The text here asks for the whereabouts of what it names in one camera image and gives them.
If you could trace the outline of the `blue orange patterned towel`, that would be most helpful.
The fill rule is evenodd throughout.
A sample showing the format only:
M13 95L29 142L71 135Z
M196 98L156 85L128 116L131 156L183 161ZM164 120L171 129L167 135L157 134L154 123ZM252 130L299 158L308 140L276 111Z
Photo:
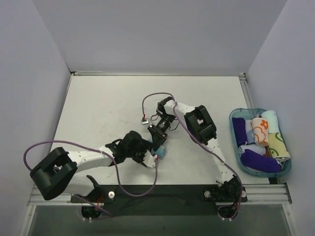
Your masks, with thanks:
M156 151L152 149L152 155L157 155L159 159L163 159L166 156L167 150L166 147L161 145Z

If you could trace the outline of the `orange flower pattern towel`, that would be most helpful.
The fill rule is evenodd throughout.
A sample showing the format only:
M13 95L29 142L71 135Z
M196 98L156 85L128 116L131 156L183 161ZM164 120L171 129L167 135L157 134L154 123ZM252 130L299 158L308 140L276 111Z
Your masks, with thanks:
M253 118L251 120L251 126L253 130L254 142L259 146L269 145L269 129L268 121L263 118Z

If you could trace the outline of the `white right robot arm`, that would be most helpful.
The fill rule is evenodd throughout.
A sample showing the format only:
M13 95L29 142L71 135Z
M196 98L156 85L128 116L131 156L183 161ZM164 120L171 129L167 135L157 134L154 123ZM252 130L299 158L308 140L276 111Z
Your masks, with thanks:
M153 150L157 150L167 139L167 130L173 121L188 133L193 142L211 155L214 175L218 185L218 195L223 201L241 197L243 186L237 173L227 164L221 151L217 136L217 128L207 108L203 105L190 106L175 101L171 96L158 102L156 115L160 121L148 126L153 141Z

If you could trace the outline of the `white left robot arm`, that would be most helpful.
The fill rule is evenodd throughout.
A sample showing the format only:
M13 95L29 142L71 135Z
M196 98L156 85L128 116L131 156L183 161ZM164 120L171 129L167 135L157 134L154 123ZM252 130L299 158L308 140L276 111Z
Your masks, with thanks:
M63 147L57 147L31 169L30 177L45 200L68 193L78 194L92 203L103 191L94 177L81 176L80 172L117 166L127 158L144 167L154 168L157 157L151 142L144 140L139 133L130 131L123 139L97 149L82 147L81 151L66 151Z

